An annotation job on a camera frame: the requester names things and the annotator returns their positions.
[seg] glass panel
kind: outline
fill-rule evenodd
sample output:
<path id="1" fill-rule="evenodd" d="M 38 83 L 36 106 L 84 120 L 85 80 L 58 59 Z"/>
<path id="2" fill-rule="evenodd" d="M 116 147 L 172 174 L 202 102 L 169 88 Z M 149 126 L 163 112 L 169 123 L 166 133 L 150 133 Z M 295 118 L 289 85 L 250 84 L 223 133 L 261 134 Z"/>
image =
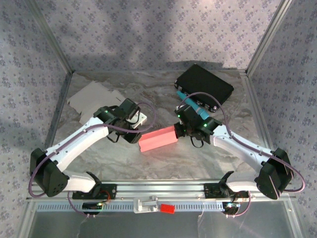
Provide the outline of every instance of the glass panel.
<path id="1" fill-rule="evenodd" d="M 102 213 L 85 218 L 75 212 L 36 212 L 29 238 L 292 238 L 282 201 L 254 202 L 239 218 L 217 212 Z"/>

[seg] patterned wall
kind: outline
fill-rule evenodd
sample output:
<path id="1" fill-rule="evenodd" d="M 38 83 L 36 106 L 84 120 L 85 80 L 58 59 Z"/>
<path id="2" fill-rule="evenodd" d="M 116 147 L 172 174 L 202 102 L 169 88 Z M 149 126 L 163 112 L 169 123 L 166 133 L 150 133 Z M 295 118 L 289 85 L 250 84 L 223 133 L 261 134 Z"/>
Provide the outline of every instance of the patterned wall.
<path id="1" fill-rule="evenodd" d="M 298 202 L 317 237 L 317 2 L 294 2 L 252 80 L 274 145 L 306 179 Z"/>
<path id="2" fill-rule="evenodd" d="M 31 151 L 42 147 L 65 73 L 23 1 L 0 1 L 0 237 L 13 237 Z"/>
<path id="3" fill-rule="evenodd" d="M 125 70 L 246 68 L 280 0 L 38 3 L 74 70 Z"/>

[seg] gray marble table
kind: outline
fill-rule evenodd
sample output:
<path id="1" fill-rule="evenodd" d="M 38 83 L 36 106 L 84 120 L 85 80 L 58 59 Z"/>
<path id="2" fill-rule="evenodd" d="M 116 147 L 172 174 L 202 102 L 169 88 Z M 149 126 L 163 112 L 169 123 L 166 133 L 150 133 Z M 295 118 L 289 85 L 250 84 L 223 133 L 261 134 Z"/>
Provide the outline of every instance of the gray marble table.
<path id="1" fill-rule="evenodd" d="M 180 103 L 174 88 L 180 71 L 134 71 L 134 72 L 90 72 L 74 74 L 67 99 L 87 86 L 92 80 L 101 82 L 109 90 L 120 93 L 137 102 L 150 102 L 157 110 L 158 118 L 153 130 L 178 122 L 174 108 Z M 234 91 L 223 104 L 229 115 L 231 129 L 246 139 L 259 143 L 257 130 L 246 100 L 239 72 L 236 70 L 213 71 L 215 75 L 230 83 Z M 142 107 L 153 119 L 149 108 Z M 223 121 L 220 111 L 213 116 Z M 80 115 L 65 104 L 54 144 L 76 131 L 81 124 Z M 129 144 L 121 139 L 116 144 L 106 138 L 84 151 L 68 167 L 76 172 L 91 171 L 102 180 L 122 179 L 219 179 L 227 171 L 249 171 L 251 168 L 242 160 L 221 148 L 205 144 L 194 148 L 189 138 L 180 138 L 177 143 L 155 150 L 140 152 L 138 144 Z"/>

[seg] red block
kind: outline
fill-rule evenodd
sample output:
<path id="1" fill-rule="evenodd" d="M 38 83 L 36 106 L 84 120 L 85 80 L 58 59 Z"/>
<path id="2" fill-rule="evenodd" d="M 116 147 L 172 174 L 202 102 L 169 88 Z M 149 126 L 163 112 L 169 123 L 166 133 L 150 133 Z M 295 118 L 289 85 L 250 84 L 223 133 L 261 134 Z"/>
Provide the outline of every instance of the red block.
<path id="1" fill-rule="evenodd" d="M 177 142 L 174 126 L 169 126 L 147 134 L 143 134 L 139 140 L 141 152 L 152 150 L 164 145 Z"/>
<path id="2" fill-rule="evenodd" d="M 169 213 L 169 214 L 174 214 L 175 213 L 175 206 L 162 204 L 160 206 L 160 211 L 165 212 L 165 213 Z"/>

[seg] marker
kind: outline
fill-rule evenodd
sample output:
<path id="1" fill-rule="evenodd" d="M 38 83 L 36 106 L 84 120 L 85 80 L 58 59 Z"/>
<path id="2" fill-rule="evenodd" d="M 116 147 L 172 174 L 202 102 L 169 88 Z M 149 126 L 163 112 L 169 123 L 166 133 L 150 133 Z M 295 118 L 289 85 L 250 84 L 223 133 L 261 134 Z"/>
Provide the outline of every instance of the marker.
<path id="1" fill-rule="evenodd" d="M 177 95 L 181 98 L 181 100 L 184 100 L 184 98 L 186 98 L 186 95 L 183 94 L 181 91 L 177 91 Z M 199 107 L 193 100 L 191 100 L 190 98 L 187 98 L 185 100 L 185 103 L 187 103 L 189 106 L 191 106 L 198 115 L 201 116 L 201 118 L 203 120 L 207 119 L 209 116 L 209 114 L 206 112 L 205 109 Z"/>

